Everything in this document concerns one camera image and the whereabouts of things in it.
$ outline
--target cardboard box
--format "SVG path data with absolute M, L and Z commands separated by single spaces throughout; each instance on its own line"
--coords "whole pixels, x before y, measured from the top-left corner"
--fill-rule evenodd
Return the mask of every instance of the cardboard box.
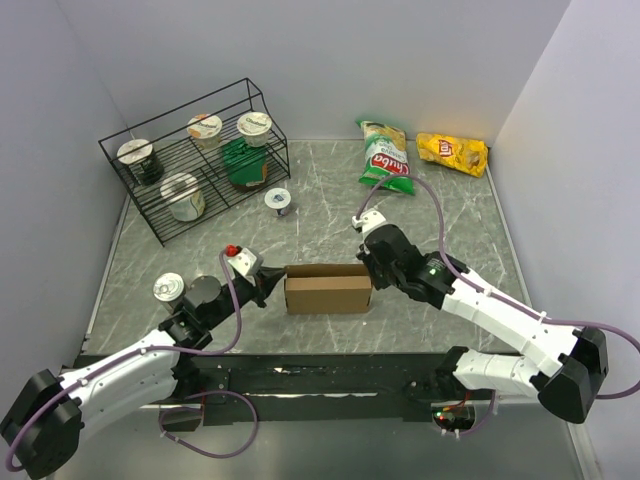
M 363 313 L 373 285 L 362 264 L 289 265 L 285 267 L 287 313 Z

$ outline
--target yellow bag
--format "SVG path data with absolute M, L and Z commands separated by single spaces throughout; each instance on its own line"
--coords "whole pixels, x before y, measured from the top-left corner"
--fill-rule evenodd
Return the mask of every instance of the yellow bag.
M 481 177 L 487 167 L 489 151 L 481 140 L 419 133 L 416 145 L 421 159 L 455 168 L 474 177 Z

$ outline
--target gray marble surface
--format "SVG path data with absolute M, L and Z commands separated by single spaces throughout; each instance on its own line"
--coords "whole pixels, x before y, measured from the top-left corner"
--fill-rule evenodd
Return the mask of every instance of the gray marble surface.
M 151 286 L 164 272 L 189 283 L 202 274 L 222 279 L 218 252 L 227 244 L 260 251 L 265 265 L 355 263 L 360 235 L 350 219 L 369 191 L 358 183 L 364 167 L 363 141 L 298 141 L 289 148 L 289 189 L 295 211 L 268 214 L 263 195 L 195 227 L 161 247 L 131 205 L 100 300 L 87 353 L 112 353 L 138 340 L 166 316 Z M 481 179 L 418 158 L 409 144 L 412 173 L 436 190 L 444 210 L 447 251 L 486 280 L 522 300 L 512 252 L 486 175 Z M 372 201 L 423 252 L 437 248 L 437 217 L 431 200 L 379 192 Z M 232 351 L 247 353 L 446 352 L 453 345 L 484 351 L 508 347 L 474 325 L 411 301 L 395 289 L 375 291 L 371 309 L 359 315 L 287 315 L 282 284 L 261 310 L 247 305 L 244 329 Z M 214 331 L 210 349 L 226 345 L 235 332 L 229 319 Z

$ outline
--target snack bag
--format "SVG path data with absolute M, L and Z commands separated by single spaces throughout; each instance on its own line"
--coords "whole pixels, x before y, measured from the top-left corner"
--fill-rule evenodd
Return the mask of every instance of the snack bag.
M 474 177 L 481 177 L 487 167 L 489 151 L 481 140 L 419 133 L 416 146 L 421 159 L 455 168 Z
M 360 183 L 375 185 L 392 173 L 409 174 L 407 139 L 398 128 L 375 122 L 358 122 L 364 132 L 366 165 Z M 413 195 L 410 178 L 392 178 L 383 187 Z

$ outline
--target black metal rack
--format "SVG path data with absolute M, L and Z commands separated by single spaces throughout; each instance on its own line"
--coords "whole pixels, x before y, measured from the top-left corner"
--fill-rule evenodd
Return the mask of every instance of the black metal rack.
M 241 166 L 225 165 L 224 145 L 241 137 L 236 128 L 237 120 L 251 111 L 264 112 L 271 117 L 273 125 L 268 142 L 264 147 L 254 149 L 255 153 L 246 154 Z M 198 148 L 186 131 L 190 119 L 203 113 L 208 116 L 217 115 L 223 122 L 220 146 L 210 150 Z M 164 168 L 162 178 L 153 185 L 140 184 L 129 167 L 118 160 L 116 153 L 118 148 L 132 138 L 148 140 L 153 146 L 157 160 Z M 238 80 L 133 127 L 114 133 L 100 140 L 99 144 L 122 180 L 131 200 L 163 246 L 168 240 L 228 210 L 274 183 L 291 178 L 287 137 L 269 113 L 262 91 L 249 78 Z M 263 159 L 267 167 L 267 177 L 260 188 L 242 192 L 231 184 L 230 175 L 254 162 L 262 162 Z M 176 173 L 188 173 L 196 177 L 198 188 L 205 199 L 204 213 L 194 221 L 176 220 L 168 208 L 171 198 L 163 198 L 160 194 L 162 179 Z M 188 188 L 176 192 L 174 196 L 178 197 L 186 190 Z

